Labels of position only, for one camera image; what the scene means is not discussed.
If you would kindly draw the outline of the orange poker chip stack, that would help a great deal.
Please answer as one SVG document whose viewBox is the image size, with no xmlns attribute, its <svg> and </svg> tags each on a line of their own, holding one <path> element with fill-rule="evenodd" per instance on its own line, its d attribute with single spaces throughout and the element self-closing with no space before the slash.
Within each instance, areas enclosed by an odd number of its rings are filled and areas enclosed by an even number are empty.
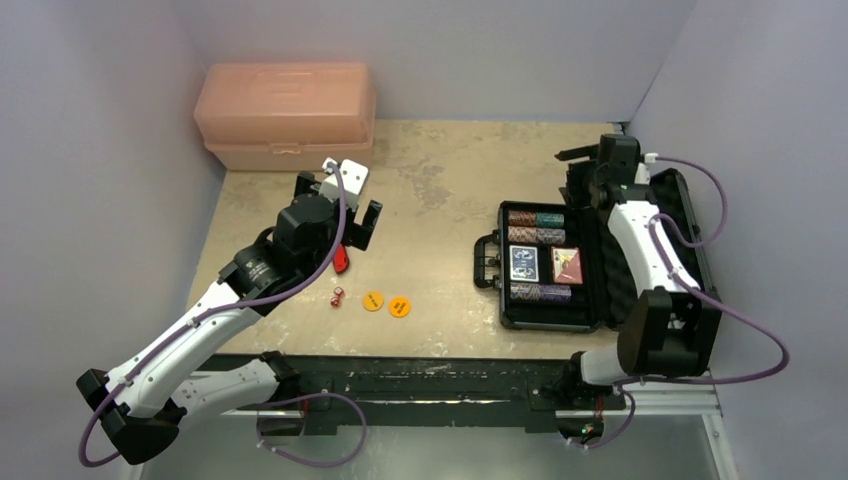
<svg viewBox="0 0 848 480">
<path fill-rule="evenodd" d="M 509 210 L 507 219 L 510 226 L 529 228 L 537 226 L 536 213 L 531 211 Z"/>
</svg>

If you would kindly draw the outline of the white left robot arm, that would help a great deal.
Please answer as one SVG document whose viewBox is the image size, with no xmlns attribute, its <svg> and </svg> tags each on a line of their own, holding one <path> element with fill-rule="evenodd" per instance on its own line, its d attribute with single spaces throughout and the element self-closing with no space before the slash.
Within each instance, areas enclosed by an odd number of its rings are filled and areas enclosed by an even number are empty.
<svg viewBox="0 0 848 480">
<path fill-rule="evenodd" d="M 92 408 L 114 457 L 131 465 L 166 450 L 182 430 L 247 406 L 301 410 L 330 401 L 306 393 L 299 372 L 279 352 L 201 379 L 194 372 L 236 334 L 317 280 L 341 246 L 366 250 L 381 205 L 371 202 L 355 221 L 369 169 L 350 160 L 324 163 L 325 178 L 296 181 L 291 204 L 276 223 L 241 249 L 203 296 L 141 352 L 107 371 L 91 369 L 77 388 Z"/>
</svg>

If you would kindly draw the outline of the green poker chip stack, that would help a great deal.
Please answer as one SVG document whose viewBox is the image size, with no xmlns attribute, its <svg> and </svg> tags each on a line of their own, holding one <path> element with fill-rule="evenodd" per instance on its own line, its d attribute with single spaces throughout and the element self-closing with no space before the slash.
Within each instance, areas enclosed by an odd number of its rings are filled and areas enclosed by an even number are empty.
<svg viewBox="0 0 848 480">
<path fill-rule="evenodd" d="M 537 212 L 535 225 L 537 228 L 563 229 L 565 216 L 561 213 Z"/>
</svg>

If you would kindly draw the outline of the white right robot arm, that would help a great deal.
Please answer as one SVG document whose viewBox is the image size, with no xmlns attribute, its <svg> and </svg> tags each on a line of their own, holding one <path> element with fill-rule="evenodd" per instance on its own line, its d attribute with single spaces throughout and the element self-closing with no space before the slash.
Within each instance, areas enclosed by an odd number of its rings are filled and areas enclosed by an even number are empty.
<svg viewBox="0 0 848 480">
<path fill-rule="evenodd" d="M 574 356 L 580 369 L 564 376 L 561 392 L 576 407 L 596 399 L 601 386 L 658 376 L 702 375 L 721 319 L 715 295 L 688 272 L 664 229 L 651 184 L 653 154 L 631 136 L 604 134 L 594 145 L 556 154 L 569 169 L 563 199 L 590 209 L 622 251 L 636 299 L 613 346 Z"/>
</svg>

